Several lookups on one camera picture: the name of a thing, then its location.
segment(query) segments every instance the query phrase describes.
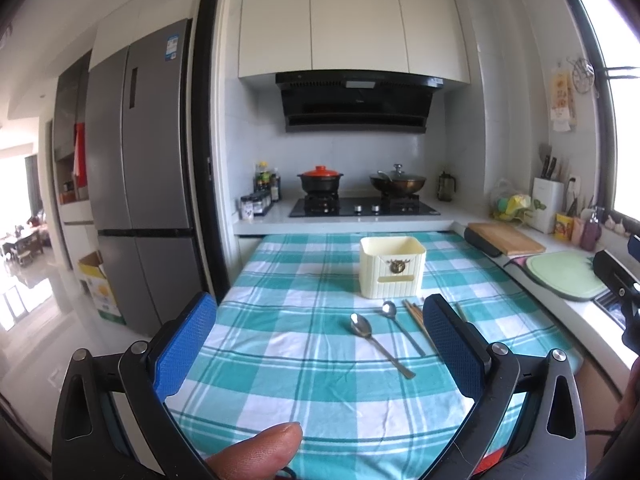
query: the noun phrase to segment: spoon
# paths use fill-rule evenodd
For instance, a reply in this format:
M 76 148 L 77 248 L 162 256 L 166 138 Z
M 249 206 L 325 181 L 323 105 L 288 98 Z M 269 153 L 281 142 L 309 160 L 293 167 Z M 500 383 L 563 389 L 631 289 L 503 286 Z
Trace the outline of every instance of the spoon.
M 353 328 L 356 335 L 363 337 L 367 341 L 371 341 L 371 343 L 373 343 L 373 345 L 378 348 L 378 350 L 380 350 L 382 354 L 391 361 L 393 366 L 400 370 L 400 373 L 407 379 L 413 379 L 415 377 L 415 374 L 409 370 L 409 368 L 406 368 L 400 361 L 398 361 L 398 359 L 387 352 L 385 348 L 377 342 L 376 338 L 371 335 L 371 325 L 369 324 L 369 321 L 367 321 L 367 318 L 354 312 L 351 314 L 351 328 Z
M 427 354 L 424 353 L 424 350 L 420 348 L 420 345 L 415 342 L 415 339 L 411 337 L 411 334 L 409 334 L 396 319 L 397 312 L 398 310 L 396 309 L 396 304 L 393 301 L 385 301 L 385 303 L 382 304 L 382 315 L 387 319 L 392 320 L 402 331 L 404 336 L 409 340 L 409 342 L 414 345 L 414 348 L 418 351 L 418 354 L 420 354 L 421 357 L 425 357 Z

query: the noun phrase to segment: range hood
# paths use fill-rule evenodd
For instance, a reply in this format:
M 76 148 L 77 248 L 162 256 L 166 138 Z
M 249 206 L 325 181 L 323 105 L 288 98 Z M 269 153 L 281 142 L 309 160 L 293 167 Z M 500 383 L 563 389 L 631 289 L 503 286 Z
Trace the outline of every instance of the range hood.
M 423 134 L 442 79 L 375 70 L 280 72 L 286 131 L 385 130 Z

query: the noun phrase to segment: cutting board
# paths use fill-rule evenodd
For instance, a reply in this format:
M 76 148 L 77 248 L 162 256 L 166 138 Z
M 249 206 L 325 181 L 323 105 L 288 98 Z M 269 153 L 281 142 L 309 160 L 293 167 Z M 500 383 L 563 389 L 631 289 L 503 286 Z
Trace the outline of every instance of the cutting board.
M 592 300 L 607 290 L 593 272 L 591 258 L 576 251 L 537 254 L 527 258 L 527 270 L 561 298 Z
M 507 256 L 539 254 L 546 250 L 543 245 L 508 224 L 472 222 L 468 227 Z

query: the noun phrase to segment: green cutting board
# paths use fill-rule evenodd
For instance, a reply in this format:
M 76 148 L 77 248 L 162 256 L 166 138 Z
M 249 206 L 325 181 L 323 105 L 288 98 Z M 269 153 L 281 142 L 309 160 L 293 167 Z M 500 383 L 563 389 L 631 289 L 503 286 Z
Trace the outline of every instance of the green cutting board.
M 537 254 L 526 265 L 534 278 L 568 300 L 592 300 L 607 290 L 594 274 L 591 258 L 575 251 Z

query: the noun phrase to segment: black window frame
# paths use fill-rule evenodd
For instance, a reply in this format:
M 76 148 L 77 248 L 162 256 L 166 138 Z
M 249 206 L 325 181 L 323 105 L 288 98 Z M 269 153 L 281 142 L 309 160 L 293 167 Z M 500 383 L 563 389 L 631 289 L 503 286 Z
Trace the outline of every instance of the black window frame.
M 595 71 L 596 120 L 598 122 L 597 135 L 600 149 L 597 175 L 598 190 L 595 205 L 604 208 L 605 218 L 607 215 L 610 215 L 616 223 L 622 220 L 628 232 L 640 235 L 640 219 L 632 218 L 619 211 L 615 211 L 613 207 L 616 195 L 617 132 L 609 80 L 615 77 L 615 73 L 610 74 L 609 71 L 612 68 L 608 68 L 604 63 L 598 37 L 593 30 L 593 25 L 591 25 L 591 20 L 582 1 L 567 0 L 567 3 L 574 16 L 587 58 L 593 65 Z

